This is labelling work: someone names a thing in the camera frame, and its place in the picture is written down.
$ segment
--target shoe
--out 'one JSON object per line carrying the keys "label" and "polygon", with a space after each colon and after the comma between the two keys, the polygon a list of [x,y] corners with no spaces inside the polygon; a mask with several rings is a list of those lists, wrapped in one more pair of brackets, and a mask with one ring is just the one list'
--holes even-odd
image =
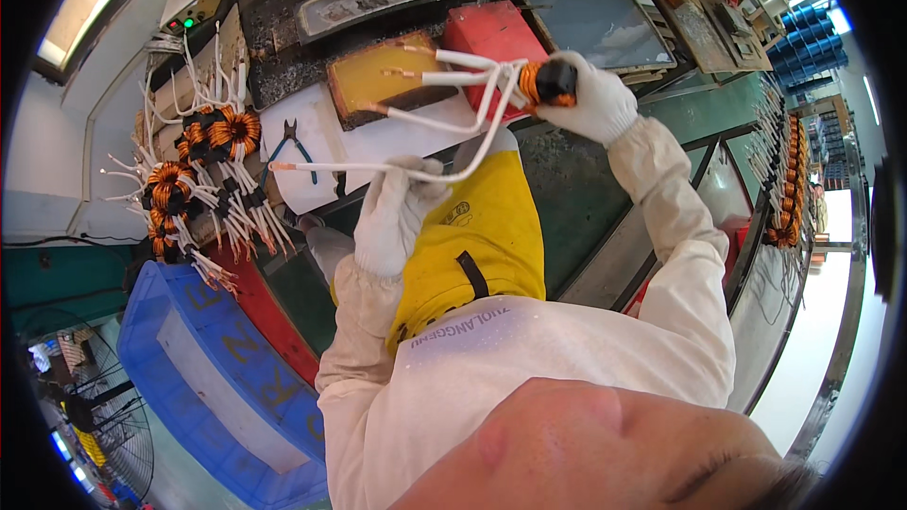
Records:
{"label": "shoe", "polygon": [[282,203],[274,207],[274,214],[278,216],[280,222],[289,226],[291,229],[297,231],[302,231],[299,226],[301,225],[302,219],[308,219],[318,226],[325,226],[325,220],[319,217],[316,214],[311,212],[306,212],[303,214],[295,214],[292,209],[289,208],[289,205]]}

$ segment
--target white wall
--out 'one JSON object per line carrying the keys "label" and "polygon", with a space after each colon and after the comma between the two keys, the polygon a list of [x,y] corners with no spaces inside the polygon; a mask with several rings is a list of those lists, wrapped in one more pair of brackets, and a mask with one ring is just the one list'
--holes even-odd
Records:
{"label": "white wall", "polygon": [[4,170],[6,241],[65,233],[82,199],[87,115],[62,108],[61,99],[61,86],[29,74]]}
{"label": "white wall", "polygon": [[108,152],[131,159],[129,136],[142,107],[136,83],[143,81],[145,68],[139,54],[158,29],[166,1],[129,0],[65,89],[31,75],[10,143],[4,240],[82,232],[137,239],[147,235],[139,217],[118,204],[97,201],[137,186],[98,170],[115,169]]}
{"label": "white wall", "polygon": [[105,197],[131,193],[138,185],[125,177],[106,176],[100,172],[102,168],[122,171],[110,161],[108,153],[123,163],[132,162],[131,152],[135,149],[135,144],[130,135],[135,114],[142,108],[138,83],[144,81],[146,60],[146,56],[140,55],[130,63],[99,103],[99,107],[103,108],[97,111],[97,116],[89,118],[91,141],[88,149],[91,157],[89,169],[85,170],[89,179],[89,196],[76,217],[75,236],[88,232],[92,236],[140,241],[148,235],[142,217],[126,211],[118,202],[103,201]]}

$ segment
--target red box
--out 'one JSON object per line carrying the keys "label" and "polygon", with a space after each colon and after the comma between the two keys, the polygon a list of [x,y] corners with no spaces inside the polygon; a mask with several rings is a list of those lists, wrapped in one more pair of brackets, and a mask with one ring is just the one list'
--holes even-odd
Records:
{"label": "red box", "polygon": [[[548,52],[532,33],[520,10],[509,0],[451,8],[441,43],[445,50],[462,51],[495,61],[548,59]],[[478,71],[472,68],[459,69]],[[484,85],[468,85],[463,88],[472,110],[479,108],[484,88]],[[501,92],[495,91],[488,109],[488,120],[492,119],[500,99]],[[511,105],[505,110],[503,122],[524,115],[522,110]]]}

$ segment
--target stack of inductors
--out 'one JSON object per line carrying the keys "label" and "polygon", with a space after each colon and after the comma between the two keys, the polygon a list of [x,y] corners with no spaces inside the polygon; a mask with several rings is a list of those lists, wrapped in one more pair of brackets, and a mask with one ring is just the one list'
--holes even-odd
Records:
{"label": "stack of inductors", "polygon": [[806,173],[809,165],[809,139],[803,124],[796,117],[789,117],[790,138],[787,142],[787,165],[783,169],[783,197],[779,198],[780,209],[772,217],[772,226],[766,231],[768,240],[779,247],[796,246],[800,239],[800,225],[803,223],[803,208],[806,197]]}
{"label": "stack of inductors", "polygon": [[773,209],[765,239],[780,248],[796,246],[803,225],[810,147],[803,125],[785,110],[785,98],[771,76],[760,77],[764,101],[754,105],[758,127],[746,160]]}
{"label": "stack of inductors", "polygon": [[191,264],[212,289],[219,284],[235,294],[231,281],[235,275],[205,256],[188,232],[189,220],[204,210],[195,180],[195,171],[183,162],[163,162],[153,168],[141,198],[148,211],[148,238],[154,254],[165,263]]}
{"label": "stack of inductors", "polygon": [[[196,172],[198,184],[203,189],[216,189],[213,194],[216,198],[209,203],[211,221],[218,247],[222,247],[226,237],[234,262],[239,261],[243,250],[247,261],[256,253],[253,232],[258,234],[271,255],[277,253],[277,244],[285,256],[288,254],[284,241],[296,250],[263,190],[242,164],[245,156],[259,150],[260,143],[258,116],[249,110],[237,112],[230,105],[217,109],[206,106],[185,117],[183,133],[174,142],[180,162]],[[208,166],[219,168],[223,187],[214,186],[206,169]]]}

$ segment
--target concrete floor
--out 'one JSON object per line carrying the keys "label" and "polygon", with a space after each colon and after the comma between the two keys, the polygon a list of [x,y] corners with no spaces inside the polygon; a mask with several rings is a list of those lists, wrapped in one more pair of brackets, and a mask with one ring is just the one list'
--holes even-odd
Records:
{"label": "concrete floor", "polygon": [[[713,91],[643,105],[640,112],[664,122],[684,143],[753,120],[751,106],[758,98],[758,91],[757,76],[748,76]],[[606,153],[600,146],[561,132],[517,133],[517,137],[539,211],[545,244],[545,285],[551,294],[580,266],[628,208],[629,198],[611,174]],[[731,142],[731,151],[739,161],[743,161],[745,143],[745,138]],[[704,148],[690,153],[694,169],[704,153]],[[754,199],[754,178],[746,169],[741,169],[741,173]],[[359,205],[351,205],[325,220],[329,226],[352,233],[358,212]],[[278,301],[307,342],[320,353],[329,346],[334,334],[334,305],[320,273],[302,256],[279,265],[270,264],[272,259],[266,253],[259,255],[263,256],[258,266]],[[754,362],[761,362],[757,354],[749,351],[759,351],[777,342],[776,334],[761,339],[762,332],[735,329],[735,335],[738,334],[741,361],[752,357]],[[742,366],[738,369],[746,370],[747,374],[759,371],[755,366],[752,370]],[[245,507],[208,476],[151,413],[149,420],[156,454],[149,498],[156,507],[166,510]],[[329,502],[311,507],[329,507]]]}

